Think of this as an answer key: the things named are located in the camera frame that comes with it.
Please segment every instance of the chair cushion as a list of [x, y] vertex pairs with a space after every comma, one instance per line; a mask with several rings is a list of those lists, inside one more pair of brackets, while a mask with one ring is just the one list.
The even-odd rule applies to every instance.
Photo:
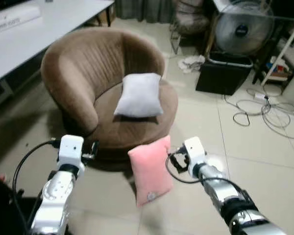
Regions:
[[99, 140], [101, 149], [121, 149], [151, 143], [169, 133], [177, 109], [177, 94], [165, 80], [160, 81], [159, 100], [163, 114], [156, 117], [114, 116], [121, 97], [122, 83], [112, 87], [95, 101], [98, 126], [89, 139]]
[[123, 78], [122, 96], [114, 115], [131, 118], [154, 117], [163, 114], [159, 102], [159, 81], [156, 73], [132, 73]]

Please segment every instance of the curtain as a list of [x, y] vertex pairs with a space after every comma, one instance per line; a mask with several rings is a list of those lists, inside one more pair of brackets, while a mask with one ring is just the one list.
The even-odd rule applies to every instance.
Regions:
[[172, 0], [115, 0], [117, 17], [146, 20], [148, 23], [170, 23]]

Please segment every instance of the pink pillow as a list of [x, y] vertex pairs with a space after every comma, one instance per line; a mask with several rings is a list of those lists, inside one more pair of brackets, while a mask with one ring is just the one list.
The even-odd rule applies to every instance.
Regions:
[[138, 207], [165, 194], [173, 187], [171, 175], [165, 166], [170, 145], [170, 136], [166, 136], [128, 152], [134, 173]]

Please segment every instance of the black trash bin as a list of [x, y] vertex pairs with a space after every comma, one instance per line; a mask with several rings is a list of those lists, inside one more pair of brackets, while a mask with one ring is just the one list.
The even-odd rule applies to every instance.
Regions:
[[211, 52], [201, 66], [196, 91], [232, 95], [246, 80], [252, 61], [246, 56]]

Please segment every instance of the power strip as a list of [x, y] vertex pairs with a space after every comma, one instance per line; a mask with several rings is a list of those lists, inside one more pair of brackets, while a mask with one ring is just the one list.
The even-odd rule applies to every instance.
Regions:
[[255, 93], [254, 99], [259, 100], [259, 101], [266, 101], [269, 100], [269, 96], [266, 94], [262, 93]]

